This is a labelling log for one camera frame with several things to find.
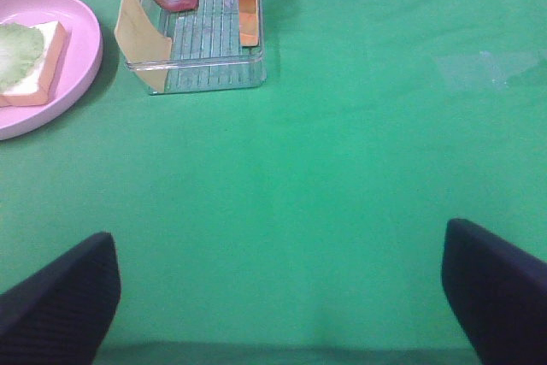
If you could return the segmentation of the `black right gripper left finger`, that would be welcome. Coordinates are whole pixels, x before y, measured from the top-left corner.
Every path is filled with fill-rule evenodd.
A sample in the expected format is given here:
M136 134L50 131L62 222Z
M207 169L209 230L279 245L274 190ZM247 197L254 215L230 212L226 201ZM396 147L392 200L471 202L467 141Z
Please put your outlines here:
M3 364L91 364L119 301L110 233L94 233L1 295Z

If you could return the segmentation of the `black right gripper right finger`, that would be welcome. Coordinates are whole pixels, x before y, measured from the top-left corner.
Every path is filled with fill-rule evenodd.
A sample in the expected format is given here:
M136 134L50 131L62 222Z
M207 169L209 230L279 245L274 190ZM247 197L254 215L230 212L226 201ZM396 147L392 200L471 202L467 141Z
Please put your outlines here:
M449 220L444 294L484 364L546 362L546 264L464 219Z

